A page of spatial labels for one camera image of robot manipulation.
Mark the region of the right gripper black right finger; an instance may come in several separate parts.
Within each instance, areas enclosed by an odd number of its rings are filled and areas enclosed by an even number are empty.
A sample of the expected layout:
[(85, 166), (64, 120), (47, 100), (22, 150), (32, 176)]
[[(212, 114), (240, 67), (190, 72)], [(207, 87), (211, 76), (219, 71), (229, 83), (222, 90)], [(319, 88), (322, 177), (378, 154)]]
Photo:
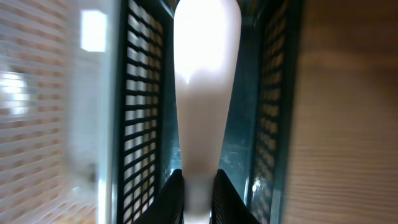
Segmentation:
[(218, 169), (214, 181), (211, 224), (259, 224), (222, 169)]

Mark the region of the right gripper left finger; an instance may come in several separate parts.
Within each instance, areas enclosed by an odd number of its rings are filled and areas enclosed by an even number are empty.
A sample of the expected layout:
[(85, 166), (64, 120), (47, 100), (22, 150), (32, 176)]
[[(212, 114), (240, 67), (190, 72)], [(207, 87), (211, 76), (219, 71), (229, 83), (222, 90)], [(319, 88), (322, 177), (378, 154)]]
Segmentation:
[(182, 224), (184, 179), (181, 169), (173, 171), (151, 206), (135, 224)]

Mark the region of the white fork group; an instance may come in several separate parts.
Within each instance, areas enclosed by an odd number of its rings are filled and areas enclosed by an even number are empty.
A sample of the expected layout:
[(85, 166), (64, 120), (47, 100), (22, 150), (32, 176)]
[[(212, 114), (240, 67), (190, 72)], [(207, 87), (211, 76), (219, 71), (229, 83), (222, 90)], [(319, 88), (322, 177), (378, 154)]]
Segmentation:
[(181, 0), (174, 74), (184, 223), (209, 223), (241, 36), (236, 0)]

